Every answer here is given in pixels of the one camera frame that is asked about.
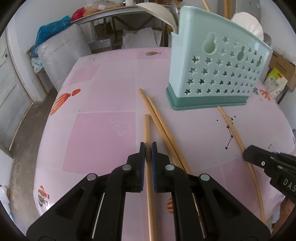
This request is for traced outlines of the blue plastic bag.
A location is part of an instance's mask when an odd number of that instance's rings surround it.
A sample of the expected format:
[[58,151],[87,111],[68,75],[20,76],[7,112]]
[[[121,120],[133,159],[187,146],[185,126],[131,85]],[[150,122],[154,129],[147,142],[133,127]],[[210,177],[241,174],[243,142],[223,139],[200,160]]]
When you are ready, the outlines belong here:
[[37,57],[38,54],[36,53],[36,49],[46,40],[50,39],[51,37],[55,36],[56,34],[68,28],[70,23],[71,23],[71,17],[65,16],[58,21],[49,23],[47,25],[42,25],[41,27],[39,27],[36,35],[36,41],[30,52],[30,56],[32,58]]

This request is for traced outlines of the pink patterned tablecloth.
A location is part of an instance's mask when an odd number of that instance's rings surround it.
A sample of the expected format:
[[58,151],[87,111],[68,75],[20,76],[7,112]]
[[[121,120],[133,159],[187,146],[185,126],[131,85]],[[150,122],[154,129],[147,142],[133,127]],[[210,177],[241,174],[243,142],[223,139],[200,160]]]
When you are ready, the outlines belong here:
[[[61,87],[40,142],[34,202],[43,215],[87,174],[110,173],[144,142],[150,95],[195,176],[207,173],[260,218],[254,183],[217,108],[175,111],[166,96],[169,48],[108,51],[80,58]],[[261,84],[244,106],[224,107],[246,147],[295,156],[295,137]],[[149,240],[147,194],[127,193],[122,240]]]

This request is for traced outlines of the mint green utensil holder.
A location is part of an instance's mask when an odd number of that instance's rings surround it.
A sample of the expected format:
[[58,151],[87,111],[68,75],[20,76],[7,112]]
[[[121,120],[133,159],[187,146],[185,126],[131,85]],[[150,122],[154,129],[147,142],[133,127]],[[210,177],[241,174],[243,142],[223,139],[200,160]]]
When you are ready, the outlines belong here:
[[174,110],[245,105],[271,48],[240,25],[184,6],[171,35],[166,95]]

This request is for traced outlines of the white wooden door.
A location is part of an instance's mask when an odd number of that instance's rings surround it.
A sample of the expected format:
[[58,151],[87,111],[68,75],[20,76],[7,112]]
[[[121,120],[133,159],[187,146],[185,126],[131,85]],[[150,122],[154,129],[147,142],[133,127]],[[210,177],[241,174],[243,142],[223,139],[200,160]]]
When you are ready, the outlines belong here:
[[1,35],[0,73],[1,148],[8,153],[23,118],[33,102],[16,73],[10,55],[6,31],[3,31]]

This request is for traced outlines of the wooden chopstick one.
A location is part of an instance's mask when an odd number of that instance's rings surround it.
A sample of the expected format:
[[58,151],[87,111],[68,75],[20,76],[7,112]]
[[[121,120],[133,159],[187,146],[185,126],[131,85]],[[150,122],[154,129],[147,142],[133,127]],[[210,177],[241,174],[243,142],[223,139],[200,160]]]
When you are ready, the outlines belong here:
[[158,109],[157,109],[156,105],[154,104],[153,100],[151,99],[151,97],[147,96],[147,99],[148,99],[149,103],[151,104],[151,106],[152,106],[152,108],[153,108],[159,122],[161,123],[161,125],[162,125],[162,127],[163,127],[163,129],[164,129],[164,131],[166,133],[166,136],[168,137],[168,139],[169,139],[169,141],[170,141],[176,155],[178,156],[178,159],[179,159],[181,165],[183,166],[184,170],[188,174],[192,175],[193,173],[192,173],[192,171],[191,171],[191,169],[190,169],[190,167],[189,167],[189,165],[188,165],[188,163],[186,161],[186,158],[184,157],[180,147],[178,146],[178,143],[176,142],[176,140],[175,140],[173,134],[171,133],[168,125],[166,124],[164,118],[162,117],[161,113],[158,111]]

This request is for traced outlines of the cluttered side table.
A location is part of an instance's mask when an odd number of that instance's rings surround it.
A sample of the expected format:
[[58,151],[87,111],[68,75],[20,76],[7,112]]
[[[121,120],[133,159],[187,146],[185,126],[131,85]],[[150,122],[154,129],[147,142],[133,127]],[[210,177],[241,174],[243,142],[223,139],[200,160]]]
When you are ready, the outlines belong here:
[[169,45],[169,34],[172,31],[167,23],[157,20],[155,16],[147,13],[146,11],[138,8],[137,6],[115,6],[111,9],[98,11],[88,16],[84,16],[72,22],[72,24],[83,26],[89,25],[91,41],[95,42],[100,37],[107,36],[106,27],[102,27],[102,34],[98,35],[95,29],[95,24],[100,20],[104,25],[107,25],[107,21],[110,21],[112,33],[115,35],[115,39],[121,42],[122,29],[129,31],[138,31],[145,27],[152,27],[153,30],[161,31],[160,46],[167,47]]

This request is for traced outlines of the white ceramic soup spoon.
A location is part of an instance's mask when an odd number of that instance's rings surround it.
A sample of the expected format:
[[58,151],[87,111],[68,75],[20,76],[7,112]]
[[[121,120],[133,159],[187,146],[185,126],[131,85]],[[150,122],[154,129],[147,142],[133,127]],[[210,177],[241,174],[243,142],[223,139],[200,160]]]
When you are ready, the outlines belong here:
[[152,16],[160,19],[164,23],[167,23],[172,27],[175,34],[178,33],[178,26],[175,18],[173,17],[173,14],[164,6],[156,3],[139,3],[136,4],[136,6],[141,10],[144,10],[147,13],[151,14]]

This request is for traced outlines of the wooden chopstick three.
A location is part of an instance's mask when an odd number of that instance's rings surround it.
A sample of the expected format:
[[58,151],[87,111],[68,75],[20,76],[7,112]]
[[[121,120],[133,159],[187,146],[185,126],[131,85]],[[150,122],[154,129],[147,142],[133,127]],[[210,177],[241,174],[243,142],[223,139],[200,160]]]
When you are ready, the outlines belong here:
[[149,226],[149,240],[157,240],[157,222],[154,204],[154,187],[152,176],[151,135],[149,115],[144,115],[144,142],[145,142],[145,180],[147,190],[147,216]]

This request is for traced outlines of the wooden chopstick two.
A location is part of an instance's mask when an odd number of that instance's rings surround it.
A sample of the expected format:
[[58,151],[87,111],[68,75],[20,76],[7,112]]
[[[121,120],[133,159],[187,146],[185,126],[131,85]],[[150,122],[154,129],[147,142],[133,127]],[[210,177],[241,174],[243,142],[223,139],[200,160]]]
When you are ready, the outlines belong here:
[[173,149],[173,146],[171,145],[171,142],[169,141],[159,119],[157,118],[157,115],[155,114],[154,110],[152,109],[152,106],[151,104],[149,103],[149,100],[148,98],[145,96],[144,92],[142,89],[139,89],[138,90],[139,94],[140,94],[140,97],[142,98],[147,110],[149,111],[150,113],[150,116],[166,146],[166,149],[168,150],[168,153],[169,153],[169,156],[171,157],[172,161],[173,161],[173,164],[179,168],[181,168],[182,170],[184,170],[180,160],[178,159],[178,156],[177,154],[175,153],[175,150]]

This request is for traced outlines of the red plastic bag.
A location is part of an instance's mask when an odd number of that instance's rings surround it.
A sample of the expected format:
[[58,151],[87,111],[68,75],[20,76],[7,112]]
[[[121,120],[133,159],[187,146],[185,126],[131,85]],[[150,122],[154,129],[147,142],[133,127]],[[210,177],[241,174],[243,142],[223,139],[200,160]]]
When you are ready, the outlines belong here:
[[75,20],[78,20],[78,19],[82,18],[83,15],[84,15],[84,13],[85,13],[85,8],[84,8],[84,7],[78,9],[78,10],[72,15],[72,17],[71,17],[71,22],[73,22],[73,21],[75,21]]

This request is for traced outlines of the large white rice paddle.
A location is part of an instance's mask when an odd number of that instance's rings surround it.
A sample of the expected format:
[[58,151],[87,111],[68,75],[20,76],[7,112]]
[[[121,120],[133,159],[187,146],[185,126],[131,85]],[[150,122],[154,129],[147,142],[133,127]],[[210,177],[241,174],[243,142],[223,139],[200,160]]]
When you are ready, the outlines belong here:
[[245,28],[260,40],[264,40],[263,28],[257,18],[255,18],[253,15],[242,11],[235,13],[231,21]]

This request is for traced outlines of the long steel spoon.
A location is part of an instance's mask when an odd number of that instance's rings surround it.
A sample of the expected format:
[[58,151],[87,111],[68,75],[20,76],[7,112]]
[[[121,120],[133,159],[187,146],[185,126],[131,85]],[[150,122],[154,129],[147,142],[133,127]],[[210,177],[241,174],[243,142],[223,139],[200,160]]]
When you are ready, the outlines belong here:
[[179,14],[178,14],[178,8],[177,5],[174,1],[171,2],[170,4],[170,12],[173,15],[175,22],[176,22],[176,26],[178,28],[179,26]]

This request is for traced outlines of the cardboard box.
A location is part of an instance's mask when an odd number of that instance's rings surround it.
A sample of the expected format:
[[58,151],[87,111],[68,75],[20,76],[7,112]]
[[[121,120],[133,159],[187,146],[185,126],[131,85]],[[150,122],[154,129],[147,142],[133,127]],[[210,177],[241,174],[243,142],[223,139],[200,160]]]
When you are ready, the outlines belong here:
[[296,69],[294,64],[278,52],[273,51],[268,66],[270,69],[276,68],[287,79],[288,88],[295,91]]

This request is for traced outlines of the green white rice bag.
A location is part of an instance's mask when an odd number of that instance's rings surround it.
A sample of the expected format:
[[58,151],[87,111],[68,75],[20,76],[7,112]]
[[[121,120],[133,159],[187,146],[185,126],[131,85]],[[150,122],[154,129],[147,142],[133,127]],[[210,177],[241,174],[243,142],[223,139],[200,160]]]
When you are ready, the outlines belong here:
[[273,98],[277,98],[287,85],[287,79],[276,68],[273,68],[264,80],[263,85]]

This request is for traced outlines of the grey plastic wrapped bundle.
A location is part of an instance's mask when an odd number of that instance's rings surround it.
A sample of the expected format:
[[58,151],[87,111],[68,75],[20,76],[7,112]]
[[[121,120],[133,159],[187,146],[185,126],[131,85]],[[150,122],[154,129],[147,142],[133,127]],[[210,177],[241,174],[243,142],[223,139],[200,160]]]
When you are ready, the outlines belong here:
[[79,25],[73,24],[43,42],[37,54],[45,72],[59,91],[79,58],[92,54]]

